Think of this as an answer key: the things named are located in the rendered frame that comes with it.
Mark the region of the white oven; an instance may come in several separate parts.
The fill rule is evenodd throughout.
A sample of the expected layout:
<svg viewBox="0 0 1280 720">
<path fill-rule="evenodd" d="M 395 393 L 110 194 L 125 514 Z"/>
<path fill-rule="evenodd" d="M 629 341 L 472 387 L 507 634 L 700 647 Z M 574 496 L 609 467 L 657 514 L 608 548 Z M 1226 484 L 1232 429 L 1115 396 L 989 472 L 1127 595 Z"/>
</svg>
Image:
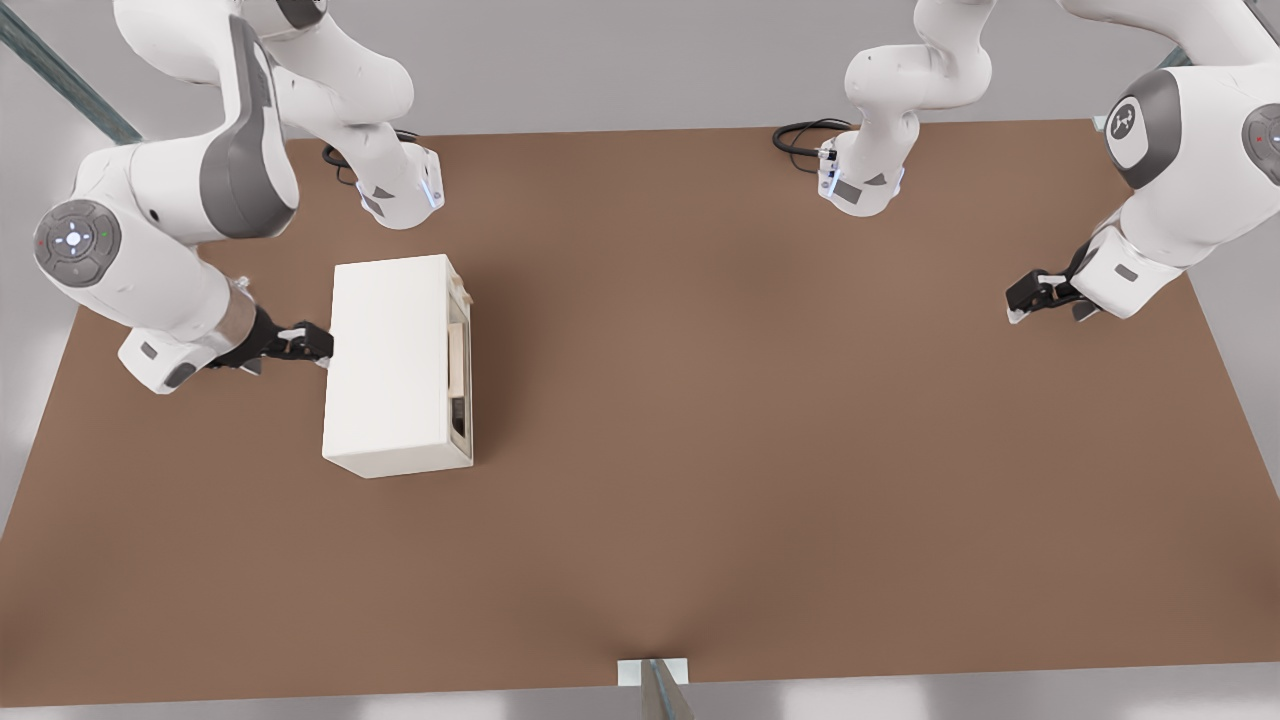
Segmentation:
<svg viewBox="0 0 1280 720">
<path fill-rule="evenodd" d="M 335 266 L 325 460 L 366 479 L 471 468 L 451 438 L 444 254 Z M 474 388 L 472 423 L 474 423 Z"/>
</svg>

